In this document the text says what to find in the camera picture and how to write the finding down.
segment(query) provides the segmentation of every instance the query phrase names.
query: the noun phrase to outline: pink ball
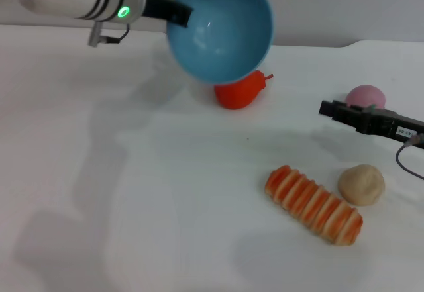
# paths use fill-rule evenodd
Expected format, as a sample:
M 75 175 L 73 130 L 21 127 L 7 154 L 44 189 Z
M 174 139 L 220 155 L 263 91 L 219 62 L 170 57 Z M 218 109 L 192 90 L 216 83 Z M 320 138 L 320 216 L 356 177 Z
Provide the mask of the pink ball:
M 360 85 L 353 89 L 346 97 L 347 105 L 358 105 L 369 107 L 376 105 L 379 109 L 384 109 L 386 97 L 384 93 L 372 85 Z

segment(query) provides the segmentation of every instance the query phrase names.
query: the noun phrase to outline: cable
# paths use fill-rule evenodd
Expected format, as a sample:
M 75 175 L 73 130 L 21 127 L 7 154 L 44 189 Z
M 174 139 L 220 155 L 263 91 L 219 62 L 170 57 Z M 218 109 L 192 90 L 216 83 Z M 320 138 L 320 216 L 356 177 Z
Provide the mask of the cable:
M 411 175 L 414 175 L 415 177 L 418 177 L 419 179 L 422 179 L 422 180 L 424 180 L 424 177 L 423 176 L 421 176 L 421 175 L 419 175 L 419 174 L 417 174 L 417 173 L 415 173 L 414 171 L 411 171 L 411 170 L 409 170 L 409 169 L 407 169 L 401 162 L 400 162 L 400 160 L 399 160 L 399 155 L 400 155 L 400 152 L 402 152 L 405 148 L 407 148 L 408 146 L 411 146 L 411 145 L 415 145 L 415 144 L 419 144 L 419 143 L 422 143 L 423 142 L 423 139 L 424 139 L 424 135 L 422 135 L 422 134 L 420 134 L 420 135 L 415 135 L 415 136 L 412 136 L 404 145 L 402 145 L 402 147 L 397 151 L 397 153 L 396 153 L 396 156 L 395 156 L 395 159 L 396 159 L 396 163 L 397 164 L 399 164 L 399 166 L 403 169 L 403 170 L 405 170 L 405 171 L 407 171 L 408 173 L 410 173 Z
M 125 37 L 127 37 L 128 33 L 130 32 L 130 24 L 127 24 L 127 30 L 125 31 L 124 35 L 122 35 L 119 39 L 119 42 L 123 40 Z
M 127 37 L 128 33 L 130 32 L 130 24 L 127 24 L 127 30 L 125 31 L 124 35 L 122 35 L 119 38 L 115 37 L 109 37 L 109 36 L 102 36 L 104 37 L 104 41 L 106 44 L 120 44 L 121 41 Z

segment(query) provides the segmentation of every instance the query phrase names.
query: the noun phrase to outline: bread roll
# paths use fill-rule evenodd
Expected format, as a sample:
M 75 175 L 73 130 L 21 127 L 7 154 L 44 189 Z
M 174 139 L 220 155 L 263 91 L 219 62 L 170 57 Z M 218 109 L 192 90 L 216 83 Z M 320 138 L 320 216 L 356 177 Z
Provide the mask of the bread roll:
M 349 203 L 358 206 L 376 203 L 385 188 L 383 175 L 368 164 L 349 168 L 339 179 L 340 194 Z
M 265 192 L 315 234 L 337 246 L 355 242 L 362 216 L 355 208 L 289 166 L 271 173 Z

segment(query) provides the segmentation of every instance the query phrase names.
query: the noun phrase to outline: light blue plastic bowl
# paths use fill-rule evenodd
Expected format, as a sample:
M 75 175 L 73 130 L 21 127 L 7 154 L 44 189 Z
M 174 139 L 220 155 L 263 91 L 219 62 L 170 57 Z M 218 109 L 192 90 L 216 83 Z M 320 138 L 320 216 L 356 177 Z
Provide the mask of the light blue plastic bowl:
M 168 23 L 170 48 L 197 79 L 224 85 L 250 75 L 274 39 L 268 0 L 178 0 L 192 7 L 188 28 Z

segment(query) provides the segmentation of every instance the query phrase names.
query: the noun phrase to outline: white table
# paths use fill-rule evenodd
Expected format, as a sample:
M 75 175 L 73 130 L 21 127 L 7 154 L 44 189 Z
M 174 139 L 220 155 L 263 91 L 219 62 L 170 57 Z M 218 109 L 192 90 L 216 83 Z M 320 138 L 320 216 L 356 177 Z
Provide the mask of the white table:
M 163 34 L 0 27 L 0 291 L 357 292 L 424 288 L 424 182 L 400 143 L 318 115 L 360 84 L 423 119 L 424 44 L 275 46 L 249 108 L 218 107 Z M 404 164 L 424 173 L 424 151 Z M 351 247 L 310 234 L 263 192 L 283 164 L 335 189 L 381 169 Z

